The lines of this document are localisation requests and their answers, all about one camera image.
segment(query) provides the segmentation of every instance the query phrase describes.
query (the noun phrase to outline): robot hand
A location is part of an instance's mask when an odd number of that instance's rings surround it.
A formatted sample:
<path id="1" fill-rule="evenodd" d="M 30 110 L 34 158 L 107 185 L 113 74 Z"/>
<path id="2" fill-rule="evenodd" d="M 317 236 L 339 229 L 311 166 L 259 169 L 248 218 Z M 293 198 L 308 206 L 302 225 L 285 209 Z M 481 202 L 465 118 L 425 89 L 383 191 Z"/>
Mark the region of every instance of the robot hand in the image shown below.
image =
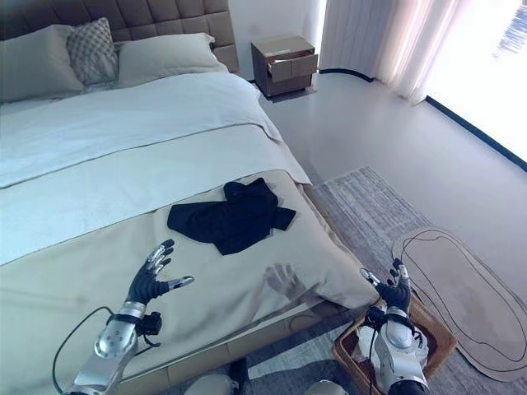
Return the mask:
<path id="1" fill-rule="evenodd" d="M 411 297 L 408 271 L 398 259 L 394 260 L 393 265 L 395 270 L 390 269 L 389 272 L 395 282 L 389 279 L 387 281 L 388 285 L 380 282 L 372 272 L 364 268 L 361 269 L 361 274 L 375 287 L 377 292 L 379 292 L 380 297 L 386 301 L 388 308 L 396 308 L 408 314 Z"/>
<path id="2" fill-rule="evenodd" d="M 185 276 L 172 281 L 157 281 L 157 274 L 171 261 L 167 258 L 174 249 L 174 240 L 165 240 L 157 249 L 152 251 L 146 262 L 139 269 L 138 274 L 133 278 L 130 289 L 128 290 L 128 302 L 138 302 L 147 305 L 152 299 L 161 296 L 169 290 L 174 290 L 182 286 L 187 286 L 194 281 L 191 276 Z"/>
<path id="3" fill-rule="evenodd" d="M 158 281 L 157 274 L 170 263 L 174 240 L 161 243 L 138 270 L 119 312 L 110 317 L 96 338 L 91 357 L 63 394 L 110 395 L 123 376 L 124 368 L 136 355 L 138 337 L 156 335 L 161 330 L 161 315 L 145 315 L 150 300 L 194 282 L 191 276 Z"/>
<path id="4" fill-rule="evenodd" d="M 375 351 L 379 356 L 380 367 L 375 368 L 378 388 L 388 395 L 428 394 L 427 379 L 413 349 L 414 328 L 408 319 L 411 288 L 406 267 L 398 259 L 394 269 L 389 272 L 394 278 L 383 284 L 368 270 L 362 268 L 361 274 L 386 301 L 387 309 L 370 307 L 366 323 L 379 334 L 375 339 Z"/>

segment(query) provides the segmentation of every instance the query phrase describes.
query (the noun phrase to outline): drawer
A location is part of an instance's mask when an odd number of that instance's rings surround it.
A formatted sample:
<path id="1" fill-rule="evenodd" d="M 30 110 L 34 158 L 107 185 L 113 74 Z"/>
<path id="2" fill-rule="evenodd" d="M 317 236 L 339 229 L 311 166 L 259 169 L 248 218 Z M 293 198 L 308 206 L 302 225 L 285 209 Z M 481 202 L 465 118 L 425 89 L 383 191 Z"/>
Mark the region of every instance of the drawer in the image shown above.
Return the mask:
<path id="1" fill-rule="evenodd" d="M 319 55 L 308 55 L 301 58 L 275 60 L 268 65 L 272 82 L 280 82 L 291 78 L 309 76 L 316 72 Z"/>

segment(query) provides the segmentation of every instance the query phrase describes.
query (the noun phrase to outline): tufted headboard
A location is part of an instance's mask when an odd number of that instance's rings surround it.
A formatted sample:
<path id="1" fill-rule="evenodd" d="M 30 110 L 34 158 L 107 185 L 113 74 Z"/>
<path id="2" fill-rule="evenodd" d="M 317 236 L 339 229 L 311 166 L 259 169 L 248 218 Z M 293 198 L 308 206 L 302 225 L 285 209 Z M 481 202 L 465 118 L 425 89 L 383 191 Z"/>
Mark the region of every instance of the tufted headboard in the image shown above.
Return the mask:
<path id="1" fill-rule="evenodd" d="M 0 40 L 53 24 L 80 25 L 106 16 L 115 42 L 155 35 L 207 33 L 216 38 L 218 60 L 238 72 L 238 57 L 227 0 L 34 0 L 8 7 Z"/>

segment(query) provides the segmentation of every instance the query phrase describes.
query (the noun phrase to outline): floor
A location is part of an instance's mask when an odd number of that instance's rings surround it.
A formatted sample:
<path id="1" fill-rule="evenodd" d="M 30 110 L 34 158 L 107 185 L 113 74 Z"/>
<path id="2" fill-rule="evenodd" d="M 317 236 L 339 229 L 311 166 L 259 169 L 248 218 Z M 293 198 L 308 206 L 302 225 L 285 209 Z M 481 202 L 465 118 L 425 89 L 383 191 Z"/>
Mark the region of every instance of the floor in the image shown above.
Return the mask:
<path id="1" fill-rule="evenodd" d="M 428 103 L 412 107 L 376 81 L 315 75 L 306 93 L 260 103 L 313 184 L 369 165 L 527 303 L 520 167 Z"/>

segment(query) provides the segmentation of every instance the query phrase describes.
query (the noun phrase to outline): black garment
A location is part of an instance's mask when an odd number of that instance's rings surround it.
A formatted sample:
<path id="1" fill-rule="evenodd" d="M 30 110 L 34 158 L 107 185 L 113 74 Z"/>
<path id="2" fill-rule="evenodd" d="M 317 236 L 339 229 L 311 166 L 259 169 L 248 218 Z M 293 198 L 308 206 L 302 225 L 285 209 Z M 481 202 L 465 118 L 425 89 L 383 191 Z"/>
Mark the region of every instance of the black garment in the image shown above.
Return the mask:
<path id="1" fill-rule="evenodd" d="M 285 230 L 296 211 L 278 207 L 278 198 L 265 180 L 223 187 L 226 202 L 175 204 L 167 225 L 183 235 L 214 243 L 222 255 L 239 253 L 264 239 L 271 228 Z"/>

